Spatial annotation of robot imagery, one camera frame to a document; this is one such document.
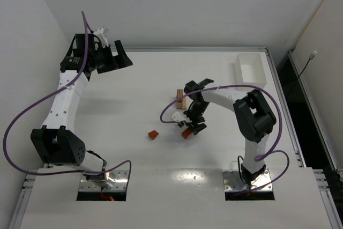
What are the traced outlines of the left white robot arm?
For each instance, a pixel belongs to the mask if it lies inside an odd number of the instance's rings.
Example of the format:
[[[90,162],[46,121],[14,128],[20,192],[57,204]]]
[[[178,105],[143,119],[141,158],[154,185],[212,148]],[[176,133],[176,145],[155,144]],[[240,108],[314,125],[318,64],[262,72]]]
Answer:
[[[60,63],[58,93],[41,128],[33,129],[31,141],[45,164],[72,167],[86,179],[104,188],[112,187],[114,173],[107,171],[107,162],[74,134],[74,122],[81,95],[93,71],[111,72],[129,67],[120,40],[114,42],[116,55],[100,34],[76,34]]]

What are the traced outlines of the long light wood plank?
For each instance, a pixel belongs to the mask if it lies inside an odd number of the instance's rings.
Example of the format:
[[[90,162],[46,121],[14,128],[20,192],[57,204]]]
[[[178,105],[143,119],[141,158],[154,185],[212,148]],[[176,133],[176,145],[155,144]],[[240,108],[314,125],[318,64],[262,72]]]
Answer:
[[[182,102],[177,102],[176,103],[176,109],[184,109],[183,108],[183,103]]]

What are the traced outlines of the striped wood block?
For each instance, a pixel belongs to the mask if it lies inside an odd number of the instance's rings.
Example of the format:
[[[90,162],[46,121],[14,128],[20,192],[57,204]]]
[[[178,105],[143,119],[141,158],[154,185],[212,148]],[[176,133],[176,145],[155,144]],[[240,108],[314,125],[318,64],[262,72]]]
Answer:
[[[178,88],[176,90],[176,99],[177,99],[177,103],[182,103],[182,96],[183,96],[183,90],[181,88]]]

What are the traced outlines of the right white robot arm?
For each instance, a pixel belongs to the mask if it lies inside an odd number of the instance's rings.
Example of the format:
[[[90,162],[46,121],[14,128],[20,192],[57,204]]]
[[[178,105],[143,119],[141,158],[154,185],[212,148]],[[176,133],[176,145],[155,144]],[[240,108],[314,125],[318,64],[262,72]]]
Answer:
[[[257,156],[265,154],[266,142],[276,124],[276,117],[260,90],[254,89],[241,95],[236,89],[221,88],[210,91],[216,84],[211,79],[199,83],[186,83],[184,93],[192,100],[188,110],[183,112],[179,127],[186,126],[182,137],[197,135],[206,128],[203,117],[210,103],[224,107],[235,114],[238,128],[245,138],[243,162],[240,165],[241,180],[251,186],[266,169],[265,161],[256,161]]]

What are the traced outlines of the red-brown arch block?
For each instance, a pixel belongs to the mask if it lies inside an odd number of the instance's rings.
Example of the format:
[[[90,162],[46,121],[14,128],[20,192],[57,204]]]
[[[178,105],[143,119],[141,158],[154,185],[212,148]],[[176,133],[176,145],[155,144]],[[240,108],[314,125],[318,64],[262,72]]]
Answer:
[[[188,139],[191,134],[192,134],[192,131],[189,128],[187,128],[182,132],[181,135],[184,139]]]

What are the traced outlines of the red-brown wedge block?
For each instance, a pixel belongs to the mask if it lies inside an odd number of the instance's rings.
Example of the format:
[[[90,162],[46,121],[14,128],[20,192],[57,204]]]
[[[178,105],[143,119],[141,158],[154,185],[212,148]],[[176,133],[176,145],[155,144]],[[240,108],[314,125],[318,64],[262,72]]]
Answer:
[[[151,139],[151,140],[154,140],[158,137],[159,133],[156,131],[156,130],[153,130],[153,131],[150,131],[148,133],[148,137]]]

